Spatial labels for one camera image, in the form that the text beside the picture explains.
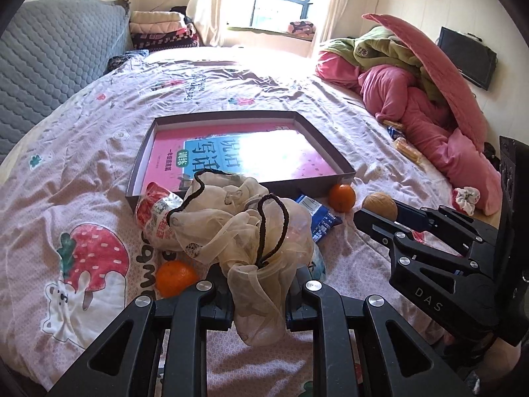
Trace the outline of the brown walnut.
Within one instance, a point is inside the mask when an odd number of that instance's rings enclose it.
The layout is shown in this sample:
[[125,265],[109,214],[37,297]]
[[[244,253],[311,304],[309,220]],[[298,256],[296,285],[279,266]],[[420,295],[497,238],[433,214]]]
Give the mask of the brown walnut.
[[366,196],[363,200],[362,208],[391,221],[396,221],[398,216],[398,208],[395,200],[382,192],[376,192]]

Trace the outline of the orange tangerine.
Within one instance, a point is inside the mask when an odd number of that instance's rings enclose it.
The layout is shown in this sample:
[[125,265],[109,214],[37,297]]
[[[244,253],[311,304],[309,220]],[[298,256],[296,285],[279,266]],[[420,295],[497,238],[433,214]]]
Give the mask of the orange tangerine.
[[176,297],[199,280],[197,272],[190,264],[177,260],[169,261],[157,270],[156,288],[163,298]]
[[351,185],[334,185],[328,193],[329,205],[338,212],[349,212],[356,203],[356,192]]

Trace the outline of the blue snack packet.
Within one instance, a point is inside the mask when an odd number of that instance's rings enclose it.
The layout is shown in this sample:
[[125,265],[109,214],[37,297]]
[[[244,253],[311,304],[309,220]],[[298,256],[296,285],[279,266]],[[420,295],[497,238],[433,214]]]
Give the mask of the blue snack packet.
[[343,223],[340,217],[332,214],[325,205],[311,197],[302,195],[296,200],[296,203],[307,209],[311,215],[311,233],[315,243],[325,237],[333,227]]

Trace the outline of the cream scrunchie with black trim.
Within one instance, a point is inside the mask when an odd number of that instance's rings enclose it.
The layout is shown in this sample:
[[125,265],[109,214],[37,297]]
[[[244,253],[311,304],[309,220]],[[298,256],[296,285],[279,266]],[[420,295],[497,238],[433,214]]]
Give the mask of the cream scrunchie with black trim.
[[219,263],[244,343],[281,340],[288,290],[314,251],[309,212],[253,177],[203,169],[166,223],[180,250],[200,263]]

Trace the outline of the red white snack bag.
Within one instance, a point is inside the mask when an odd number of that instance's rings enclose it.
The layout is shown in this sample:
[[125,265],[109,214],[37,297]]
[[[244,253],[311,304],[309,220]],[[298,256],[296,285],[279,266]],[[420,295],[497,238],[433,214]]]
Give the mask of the red white snack bag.
[[148,183],[135,208],[135,220],[150,244],[162,251],[176,252],[181,249],[175,233],[167,223],[167,215],[179,208],[183,200],[159,186]]

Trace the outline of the red white scrunchie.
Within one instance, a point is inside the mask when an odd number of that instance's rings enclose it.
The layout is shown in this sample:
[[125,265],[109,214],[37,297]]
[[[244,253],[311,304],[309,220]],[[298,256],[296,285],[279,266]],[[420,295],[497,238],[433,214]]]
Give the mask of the red white scrunchie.
[[475,187],[456,187],[452,192],[452,206],[467,216],[472,216],[481,199],[480,191]]

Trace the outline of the dark shallow box tray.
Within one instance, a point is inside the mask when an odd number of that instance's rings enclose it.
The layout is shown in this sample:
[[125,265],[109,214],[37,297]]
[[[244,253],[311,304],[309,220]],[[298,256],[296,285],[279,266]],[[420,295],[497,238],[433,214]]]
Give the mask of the dark shallow box tray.
[[294,111],[214,111],[153,119],[126,187],[135,207],[149,183],[184,196],[201,169],[253,177],[278,196],[325,197],[356,174],[348,160]]

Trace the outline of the pink quilt pile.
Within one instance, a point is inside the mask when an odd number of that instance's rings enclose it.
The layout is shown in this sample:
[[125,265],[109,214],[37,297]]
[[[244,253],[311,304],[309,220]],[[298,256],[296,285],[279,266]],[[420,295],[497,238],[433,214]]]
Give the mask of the pink quilt pile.
[[453,187],[475,187],[477,207],[490,216],[500,210],[500,172],[485,157],[486,119],[470,87],[448,56],[421,30],[393,15],[364,19],[391,30],[423,63],[446,104],[430,101],[419,80],[397,66],[362,72],[340,57],[318,52],[316,75],[359,94],[366,110],[382,123],[403,124],[404,136]]

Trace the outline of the yellow wrapped snack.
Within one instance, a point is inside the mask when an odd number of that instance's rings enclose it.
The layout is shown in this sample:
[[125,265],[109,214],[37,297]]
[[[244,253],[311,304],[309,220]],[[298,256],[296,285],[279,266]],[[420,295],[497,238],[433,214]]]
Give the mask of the yellow wrapped snack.
[[382,122],[382,124],[384,126],[387,126],[387,127],[392,127],[398,131],[403,131],[404,130],[404,127],[403,127],[403,124],[400,124],[400,123],[397,123],[397,122],[393,122],[393,121],[389,121],[389,120],[385,120]]
[[410,144],[404,137],[398,137],[393,141],[395,149],[397,149],[404,157],[411,162],[419,165],[422,162],[422,154],[412,144]]

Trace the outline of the small blue wrapped candy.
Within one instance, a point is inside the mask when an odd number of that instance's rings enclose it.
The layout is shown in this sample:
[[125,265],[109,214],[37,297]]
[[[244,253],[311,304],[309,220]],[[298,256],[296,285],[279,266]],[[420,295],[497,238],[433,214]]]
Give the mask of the small blue wrapped candy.
[[388,131],[388,134],[390,135],[390,137],[392,138],[393,141],[398,139],[398,138],[404,138],[404,134],[400,130],[398,130],[398,129],[392,127],[392,126],[388,126],[387,131]]

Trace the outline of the black television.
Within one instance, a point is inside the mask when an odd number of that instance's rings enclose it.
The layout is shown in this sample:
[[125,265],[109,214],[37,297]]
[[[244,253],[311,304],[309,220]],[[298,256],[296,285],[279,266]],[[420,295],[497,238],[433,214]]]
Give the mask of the black television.
[[448,56],[461,75],[487,91],[498,63],[497,54],[478,39],[442,27],[437,45]]

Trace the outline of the green blanket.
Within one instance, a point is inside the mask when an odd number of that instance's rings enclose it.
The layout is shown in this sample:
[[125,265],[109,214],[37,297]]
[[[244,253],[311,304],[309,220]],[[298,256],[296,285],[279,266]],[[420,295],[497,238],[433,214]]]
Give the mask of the green blanket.
[[374,27],[357,39],[330,39],[321,50],[342,58],[362,72],[381,65],[403,68],[419,80],[430,101],[447,103],[419,58],[391,30],[383,26]]

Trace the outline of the floral item on windowsill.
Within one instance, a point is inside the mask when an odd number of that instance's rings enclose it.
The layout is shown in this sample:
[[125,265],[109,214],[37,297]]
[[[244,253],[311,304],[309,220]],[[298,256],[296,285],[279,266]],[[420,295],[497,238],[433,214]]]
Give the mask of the floral item on windowsill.
[[294,21],[289,23],[287,31],[296,38],[312,40],[316,34],[316,26],[307,20]]

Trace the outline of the grey quilted headboard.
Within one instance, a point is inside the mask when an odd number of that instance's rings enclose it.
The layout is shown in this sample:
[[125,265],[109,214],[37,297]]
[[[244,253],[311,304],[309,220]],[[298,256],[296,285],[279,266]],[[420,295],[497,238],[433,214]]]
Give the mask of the grey quilted headboard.
[[1,36],[1,155],[132,47],[128,0],[34,0]]

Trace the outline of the folded blankets stack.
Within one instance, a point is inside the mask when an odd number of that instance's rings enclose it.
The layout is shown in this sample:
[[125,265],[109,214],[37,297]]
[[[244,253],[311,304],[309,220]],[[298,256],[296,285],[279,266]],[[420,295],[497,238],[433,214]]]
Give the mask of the folded blankets stack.
[[129,30],[137,50],[154,52],[170,48],[197,48],[201,45],[193,21],[180,12],[133,11]]

